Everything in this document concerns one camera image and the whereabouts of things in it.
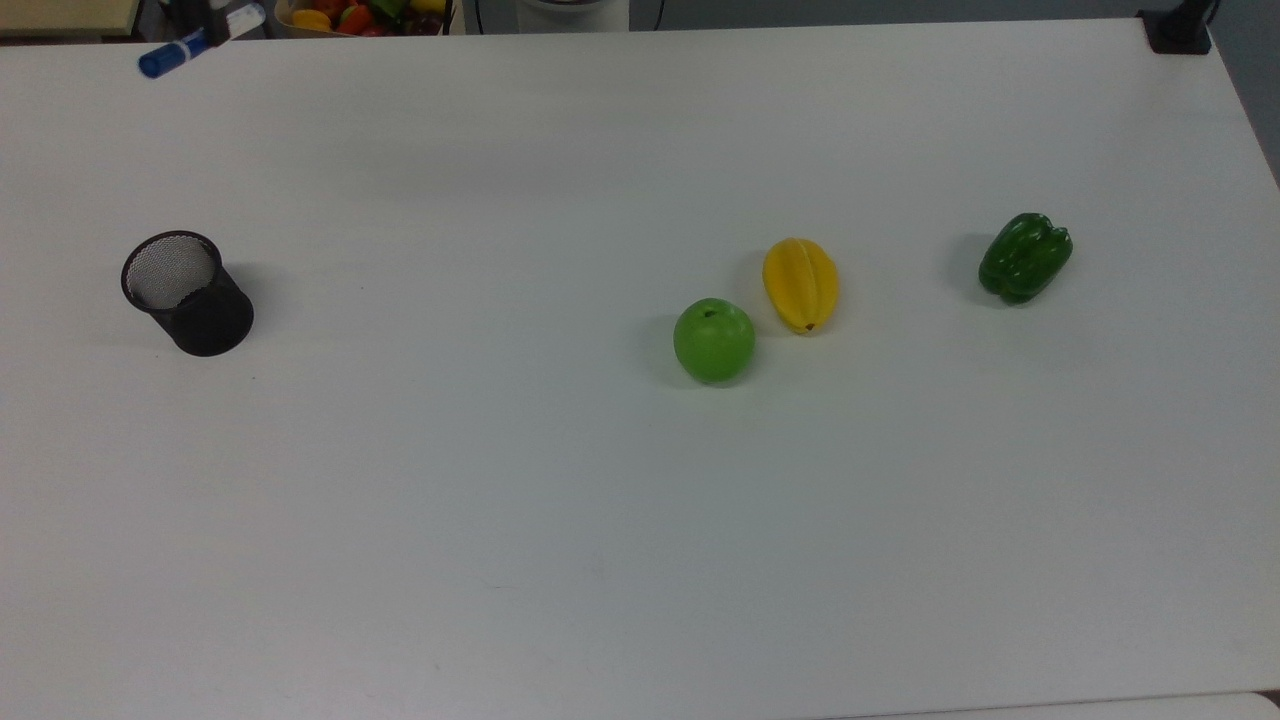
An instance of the bell pepper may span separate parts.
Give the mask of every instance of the bell pepper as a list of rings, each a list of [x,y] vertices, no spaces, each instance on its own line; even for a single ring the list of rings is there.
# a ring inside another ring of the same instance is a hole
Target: bell pepper
[[[360,35],[371,24],[374,24],[374,13],[369,5],[356,5],[344,13],[342,22],[338,23],[338,32]]]
[[[1023,213],[1005,225],[978,265],[978,282],[1010,305],[1048,287],[1071,256],[1071,236],[1039,213]]]

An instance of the starfruit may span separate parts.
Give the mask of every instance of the starfruit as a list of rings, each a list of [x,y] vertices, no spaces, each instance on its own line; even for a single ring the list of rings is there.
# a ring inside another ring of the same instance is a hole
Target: starfruit
[[[764,256],[764,290],[773,309],[794,332],[822,327],[836,309],[836,264],[814,241],[788,237]]]

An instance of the green bell pepper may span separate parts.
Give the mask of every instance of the green bell pepper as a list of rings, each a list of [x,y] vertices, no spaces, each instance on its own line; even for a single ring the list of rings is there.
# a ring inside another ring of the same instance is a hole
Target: green bell pepper
[[[978,282],[1010,305],[1048,287],[1071,256],[1071,236],[1039,213],[1023,213],[1000,231],[978,266]]]

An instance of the green apple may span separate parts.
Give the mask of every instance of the green apple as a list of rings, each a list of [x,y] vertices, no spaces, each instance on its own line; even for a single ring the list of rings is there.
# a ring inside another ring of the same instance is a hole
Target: green apple
[[[707,297],[676,320],[676,359],[694,379],[722,383],[741,373],[755,352],[755,325],[741,307]]]

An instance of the table surface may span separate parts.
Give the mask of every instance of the table surface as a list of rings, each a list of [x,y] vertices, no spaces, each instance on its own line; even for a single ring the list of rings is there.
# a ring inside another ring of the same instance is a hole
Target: table surface
[[[1280,720],[1280,708],[1252,693],[1085,702],[1041,707],[1006,707],[925,715],[895,720]]]
[[[129,35],[140,0],[0,0],[0,37]]]
[[[1280,687],[1280,193],[1135,20],[0,49],[0,716]],[[1014,214],[1076,252],[975,282]],[[219,243],[195,359],[120,296]],[[815,337],[759,281],[838,264]],[[707,388],[676,315],[755,319]]]

